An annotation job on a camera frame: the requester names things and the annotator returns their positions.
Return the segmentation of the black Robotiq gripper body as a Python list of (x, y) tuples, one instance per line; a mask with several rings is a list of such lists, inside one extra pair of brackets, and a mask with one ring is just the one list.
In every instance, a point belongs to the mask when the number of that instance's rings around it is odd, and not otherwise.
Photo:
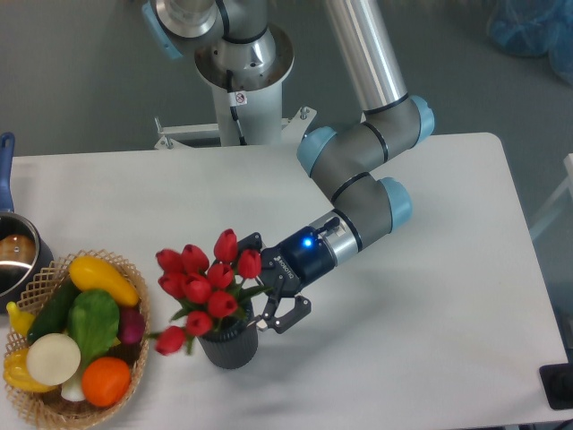
[(304, 227), (261, 252), (259, 279), (268, 297), (294, 297), (335, 268), (335, 257), (317, 228)]

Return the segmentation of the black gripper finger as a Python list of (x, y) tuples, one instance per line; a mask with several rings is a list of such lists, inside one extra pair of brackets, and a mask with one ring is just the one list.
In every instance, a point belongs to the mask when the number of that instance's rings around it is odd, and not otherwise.
[(312, 311), (312, 302), (301, 295), (294, 297), (294, 307), (282, 316), (276, 316), (279, 304), (279, 298), (268, 298), (262, 313), (255, 319), (255, 327), (259, 331), (273, 330), (277, 334), (282, 334)]
[(234, 231), (223, 231), (214, 245), (215, 262), (260, 264), (261, 245), (261, 240), (255, 234), (238, 240)]

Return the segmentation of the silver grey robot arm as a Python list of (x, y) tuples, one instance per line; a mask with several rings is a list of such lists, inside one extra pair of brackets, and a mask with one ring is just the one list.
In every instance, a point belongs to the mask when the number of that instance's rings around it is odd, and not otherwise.
[[(412, 203), (396, 180), (375, 168), (432, 134), (428, 104), (408, 93), (378, 5), (324, 5), (364, 119), (342, 133), (322, 127), (306, 134), (296, 156), (331, 203), (312, 224), (262, 253), (261, 282), (270, 286), (260, 330), (283, 332), (311, 309), (302, 289), (407, 222)], [(268, 19), (264, 1), (148, 1), (143, 16), (164, 52), (194, 44), (194, 63), (211, 87), (222, 146), (283, 142), (282, 83), (294, 53)]]

